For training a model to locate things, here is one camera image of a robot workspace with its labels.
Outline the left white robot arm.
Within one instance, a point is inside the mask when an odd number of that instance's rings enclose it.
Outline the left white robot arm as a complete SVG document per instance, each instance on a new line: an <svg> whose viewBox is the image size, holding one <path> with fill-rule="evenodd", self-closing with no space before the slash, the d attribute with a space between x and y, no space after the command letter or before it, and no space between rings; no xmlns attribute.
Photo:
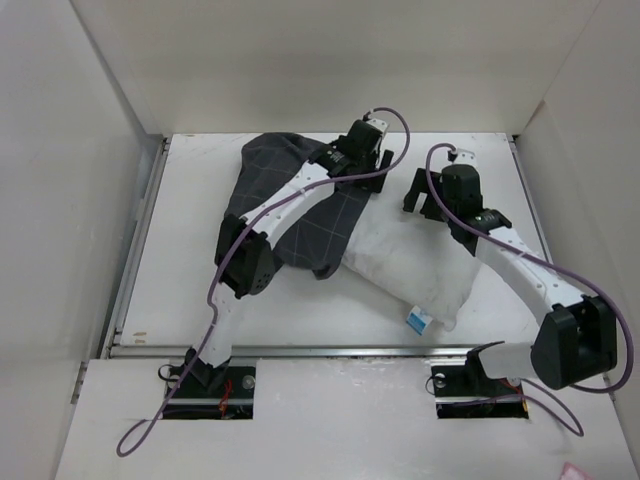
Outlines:
<svg viewBox="0 0 640 480"><path fill-rule="evenodd" d="M284 264L306 261L321 277L337 268L392 164L393 152L381 148L387 130L369 113L328 143L267 133L243 147L206 295L213 318L184 357L183 375L198 394L223 387L246 297L263 292Z"/></svg>

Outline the white pillow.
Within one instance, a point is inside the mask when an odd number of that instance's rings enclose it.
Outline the white pillow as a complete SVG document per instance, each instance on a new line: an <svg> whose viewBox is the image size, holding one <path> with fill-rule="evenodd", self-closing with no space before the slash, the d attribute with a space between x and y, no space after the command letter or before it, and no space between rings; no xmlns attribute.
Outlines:
<svg viewBox="0 0 640 480"><path fill-rule="evenodd" d="M447 331L455 328L480 270L445 224L404 212L399 199L385 194L368 201L342 264Z"/></svg>

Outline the dark grey checked pillowcase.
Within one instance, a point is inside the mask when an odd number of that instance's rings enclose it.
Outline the dark grey checked pillowcase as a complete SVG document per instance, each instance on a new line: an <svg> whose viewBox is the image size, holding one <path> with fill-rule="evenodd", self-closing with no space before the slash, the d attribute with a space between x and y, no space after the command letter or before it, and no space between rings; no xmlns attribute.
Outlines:
<svg viewBox="0 0 640 480"><path fill-rule="evenodd" d="M371 193L350 183L307 185L324 177L304 165L323 144L290 132L264 133L241 149L241 167L225 214L253 221L276 202L297 197L270 211L253 226L266 233L276 261L309 270L318 280L340 266L351 234Z"/></svg>

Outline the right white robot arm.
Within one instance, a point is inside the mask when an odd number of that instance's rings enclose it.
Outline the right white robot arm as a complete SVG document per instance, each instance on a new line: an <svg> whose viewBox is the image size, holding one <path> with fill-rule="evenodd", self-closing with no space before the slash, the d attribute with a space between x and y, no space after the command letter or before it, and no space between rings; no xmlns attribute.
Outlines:
<svg viewBox="0 0 640 480"><path fill-rule="evenodd" d="M611 307L540 265L511 222L484 207L473 166L451 164L441 172L417 169L403 209L446 224L452 238L498 274L537 323L532 342L494 341L469 353L463 381L470 391L484 394L502 378L529 377L559 390L616 366L617 327Z"/></svg>

